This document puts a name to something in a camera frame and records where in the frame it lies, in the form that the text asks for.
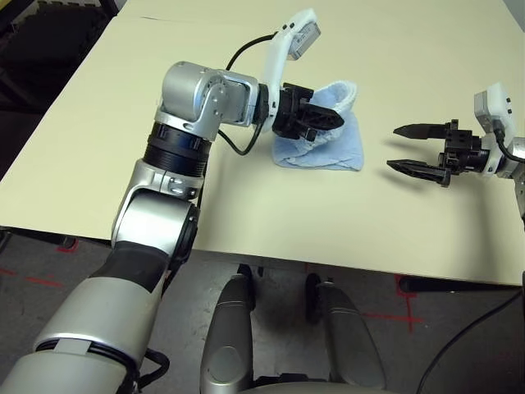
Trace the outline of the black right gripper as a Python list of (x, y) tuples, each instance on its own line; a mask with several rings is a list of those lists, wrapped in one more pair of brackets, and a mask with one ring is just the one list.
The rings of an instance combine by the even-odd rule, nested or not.
[(407, 176), (432, 181), (447, 187), (453, 175), (463, 172), (481, 173), (489, 157), (489, 150), (482, 148), (482, 139), (472, 131), (460, 130), (459, 120), (445, 124), (418, 123), (394, 129), (396, 135), (412, 140), (444, 139), (445, 147), (438, 156), (438, 167), (410, 159), (388, 160), (386, 164)]

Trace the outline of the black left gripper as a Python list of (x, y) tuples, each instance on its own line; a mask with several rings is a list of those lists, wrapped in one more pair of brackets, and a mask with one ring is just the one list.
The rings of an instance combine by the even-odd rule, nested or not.
[(345, 123), (333, 109), (310, 104), (314, 91), (302, 86), (284, 83), (272, 131), (288, 140), (305, 139), (313, 142), (316, 130), (334, 130)]

